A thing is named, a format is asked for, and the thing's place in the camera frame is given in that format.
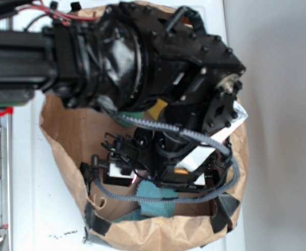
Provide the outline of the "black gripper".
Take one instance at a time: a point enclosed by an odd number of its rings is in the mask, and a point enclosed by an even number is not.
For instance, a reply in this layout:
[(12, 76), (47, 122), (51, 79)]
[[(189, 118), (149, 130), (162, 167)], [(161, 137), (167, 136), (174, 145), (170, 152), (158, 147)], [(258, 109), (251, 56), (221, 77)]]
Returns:
[(130, 187), (137, 178), (179, 192), (212, 192), (226, 184), (232, 165), (230, 135), (247, 118), (239, 103), (167, 106), (157, 122), (138, 120), (131, 138), (115, 135), (103, 182)]

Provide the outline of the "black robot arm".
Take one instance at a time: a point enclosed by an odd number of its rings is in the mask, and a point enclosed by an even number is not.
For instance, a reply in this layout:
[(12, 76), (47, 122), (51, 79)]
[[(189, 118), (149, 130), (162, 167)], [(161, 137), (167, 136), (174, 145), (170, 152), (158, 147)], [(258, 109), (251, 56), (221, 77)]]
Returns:
[[(122, 185), (144, 170), (161, 188), (182, 192), (222, 186), (232, 162), (224, 137), (245, 66), (219, 36), (206, 32), (199, 13), (173, 14), (149, 5), (108, 5), (101, 17), (39, 8), (53, 22), (40, 32), (0, 30), (0, 111), (31, 100), (36, 90), (66, 108), (91, 108), (136, 127), (132, 138), (104, 142), (104, 180)], [(196, 150), (203, 159), (187, 166)]]

